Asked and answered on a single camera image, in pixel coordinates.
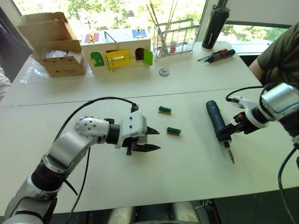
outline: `wooden toy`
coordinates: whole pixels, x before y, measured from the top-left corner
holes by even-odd
[[[153,64],[150,36],[145,29],[99,30],[83,37],[81,47],[92,71]]]

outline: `cardboard box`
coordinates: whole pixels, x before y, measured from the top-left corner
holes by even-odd
[[[66,57],[42,58],[42,51],[35,51],[32,57],[37,60],[52,77],[85,75],[87,63],[83,57],[78,40],[44,42],[47,50],[62,50],[68,52]]]
[[[82,49],[63,13],[25,15],[18,26],[35,50],[32,57],[52,77],[85,75],[87,63]],[[45,50],[68,52],[65,57],[43,58]]]

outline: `person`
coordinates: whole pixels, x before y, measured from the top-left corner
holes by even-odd
[[[8,91],[11,83],[9,79],[4,75],[3,69],[0,67],[0,101],[4,97],[5,93]]]
[[[285,31],[249,66],[262,84],[299,82],[299,22]]]

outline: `black cable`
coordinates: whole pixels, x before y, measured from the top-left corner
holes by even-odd
[[[64,124],[61,126],[59,132],[57,133],[54,141],[56,141],[59,136],[61,135],[62,131],[64,130],[65,126],[67,125],[67,123],[72,119],[72,117],[78,112],[80,111],[82,108],[90,105],[90,104],[93,104],[94,102],[97,102],[99,100],[104,100],[104,99],[118,99],[118,100],[122,100],[122,101],[125,101],[125,102],[128,102],[130,103],[133,107],[134,106],[137,106],[135,103],[133,103],[132,101],[130,100],[127,100],[127,99],[123,99],[123,98],[119,98],[119,97],[101,97],[101,98],[97,98],[97,99],[93,99],[93,100],[90,100],[88,102],[86,102],[85,104],[83,104],[82,106],[80,106],[78,109],[76,109],[64,122]]]
[[[72,185],[70,182],[68,182],[67,180],[65,180],[64,182],[65,182],[66,185],[69,186],[69,188],[75,193],[75,195],[78,196],[78,193],[77,193],[77,191],[75,190],[75,188],[73,187],[73,185]]]
[[[73,212],[74,212],[74,210],[75,210],[75,208],[76,208],[76,206],[78,204],[78,201],[79,201],[79,199],[81,197],[81,194],[83,192],[83,188],[84,188],[85,181],[86,181],[86,176],[87,176],[87,171],[88,171],[89,155],[90,155],[90,148],[88,148],[88,154],[87,154],[87,160],[86,160],[86,167],[85,167],[85,172],[84,172],[84,178],[83,178],[82,186],[81,186],[79,195],[78,195],[78,197],[77,197],[77,199],[76,199],[76,201],[75,201],[75,203],[74,203],[74,205],[73,205],[73,207],[72,207],[72,209],[70,211],[70,214],[69,214],[69,217],[68,217],[68,219],[66,221],[66,224],[68,224],[70,222],[71,216],[72,216],[72,214],[73,214]]]
[[[235,90],[235,91],[232,91],[230,92],[226,97],[226,101],[228,102],[234,102],[234,103],[238,103],[239,101],[237,99],[232,99],[232,98],[229,98],[232,94],[234,94],[235,92],[239,92],[239,91],[243,91],[243,90],[248,90],[248,89],[258,89],[258,88],[264,88],[263,85],[259,85],[259,86],[249,86],[249,87],[244,87],[244,88],[241,88],[241,89],[238,89],[238,90]]]
[[[279,172],[278,172],[278,186],[279,186],[280,196],[281,196],[281,199],[282,199],[282,201],[284,203],[285,209],[288,212],[288,215],[291,218],[291,221],[293,222],[293,224],[296,224],[296,222],[295,222],[295,219],[292,216],[291,211],[290,211],[290,209],[289,209],[289,207],[288,207],[288,205],[286,203],[286,200],[285,200],[285,193],[284,193],[284,189],[283,189],[282,183],[281,183],[281,175],[282,175],[282,172],[283,172],[283,170],[285,168],[286,163],[289,161],[289,159],[291,158],[291,156],[295,153],[295,151],[297,149],[298,149],[298,146],[295,146],[294,149],[288,154],[288,156],[286,157],[286,159],[281,164],[281,167],[280,167]]]

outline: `dish rack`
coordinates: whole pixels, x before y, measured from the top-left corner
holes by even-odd
[[[183,52],[192,54],[198,32],[199,22],[196,19],[158,24],[154,29],[155,60],[179,57]]]

